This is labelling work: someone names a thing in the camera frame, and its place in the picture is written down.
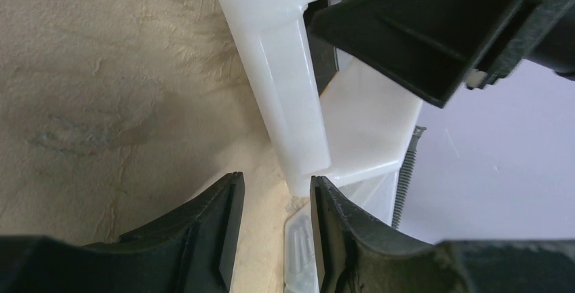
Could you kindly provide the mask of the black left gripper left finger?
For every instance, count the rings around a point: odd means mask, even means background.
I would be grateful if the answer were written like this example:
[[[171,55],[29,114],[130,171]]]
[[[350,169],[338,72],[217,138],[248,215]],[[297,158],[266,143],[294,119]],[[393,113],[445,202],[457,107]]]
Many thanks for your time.
[[[226,174],[113,243],[4,235],[1,291],[229,292],[244,195],[243,174]]]

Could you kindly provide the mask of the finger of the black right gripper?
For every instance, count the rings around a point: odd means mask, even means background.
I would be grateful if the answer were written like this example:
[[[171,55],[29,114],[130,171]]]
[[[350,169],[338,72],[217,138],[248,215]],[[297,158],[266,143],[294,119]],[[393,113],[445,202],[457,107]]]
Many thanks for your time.
[[[574,78],[574,0],[344,0],[309,28],[438,107],[522,60]]]

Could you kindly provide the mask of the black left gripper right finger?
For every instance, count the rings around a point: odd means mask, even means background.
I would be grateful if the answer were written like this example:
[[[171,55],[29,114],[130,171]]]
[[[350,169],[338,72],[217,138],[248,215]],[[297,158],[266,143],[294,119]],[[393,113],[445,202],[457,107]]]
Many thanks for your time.
[[[447,240],[393,229],[311,178],[321,292],[573,292],[574,241]]]

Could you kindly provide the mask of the white plastic tray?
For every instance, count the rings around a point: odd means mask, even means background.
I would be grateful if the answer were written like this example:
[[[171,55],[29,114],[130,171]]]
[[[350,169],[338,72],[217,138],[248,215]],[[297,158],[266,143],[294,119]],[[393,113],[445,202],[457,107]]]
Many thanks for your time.
[[[390,222],[421,99],[350,55],[320,92],[304,25],[317,0],[219,1],[289,192],[308,196],[311,176],[358,184],[353,201]]]

